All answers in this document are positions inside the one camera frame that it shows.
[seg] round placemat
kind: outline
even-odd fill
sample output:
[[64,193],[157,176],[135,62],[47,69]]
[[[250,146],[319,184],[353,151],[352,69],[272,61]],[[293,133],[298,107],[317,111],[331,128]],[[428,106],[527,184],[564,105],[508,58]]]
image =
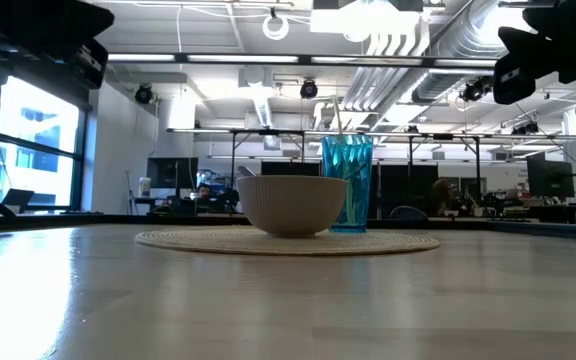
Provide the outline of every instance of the round placemat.
[[430,250],[439,241],[391,231],[365,234],[323,232],[312,238],[272,237],[248,227],[177,228],[147,231],[135,240],[167,249],[249,255],[374,255]]

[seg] window frame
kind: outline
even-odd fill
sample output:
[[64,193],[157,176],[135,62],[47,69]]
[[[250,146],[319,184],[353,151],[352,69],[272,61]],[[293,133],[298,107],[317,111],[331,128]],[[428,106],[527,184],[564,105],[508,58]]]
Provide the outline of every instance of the window frame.
[[[50,93],[50,91],[45,90],[41,86],[22,78],[18,77],[20,80],[27,82],[28,84]],[[1,86],[0,84],[0,111],[1,111]],[[88,127],[88,110],[84,109],[77,104],[72,104],[79,110],[78,127],[75,133],[75,149],[74,152],[63,151],[58,148],[53,148],[51,146],[46,146],[43,144],[35,143],[32,141],[16,138],[10,135],[0,133],[0,143],[9,143],[17,146],[22,146],[30,150],[42,151],[47,154],[68,157],[73,160],[73,171],[71,179],[70,188],[70,205],[58,206],[58,205],[29,205],[26,207],[28,211],[42,211],[42,210],[80,210],[81,209],[81,194],[83,186],[83,162],[84,162],[84,149],[86,141],[86,133]]]

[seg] cup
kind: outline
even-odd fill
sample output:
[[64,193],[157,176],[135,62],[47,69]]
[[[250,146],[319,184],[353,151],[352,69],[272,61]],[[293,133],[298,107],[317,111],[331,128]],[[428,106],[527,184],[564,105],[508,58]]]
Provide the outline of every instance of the cup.
[[324,176],[348,181],[346,201],[330,231],[366,232],[370,205],[372,137],[334,135],[322,140]]

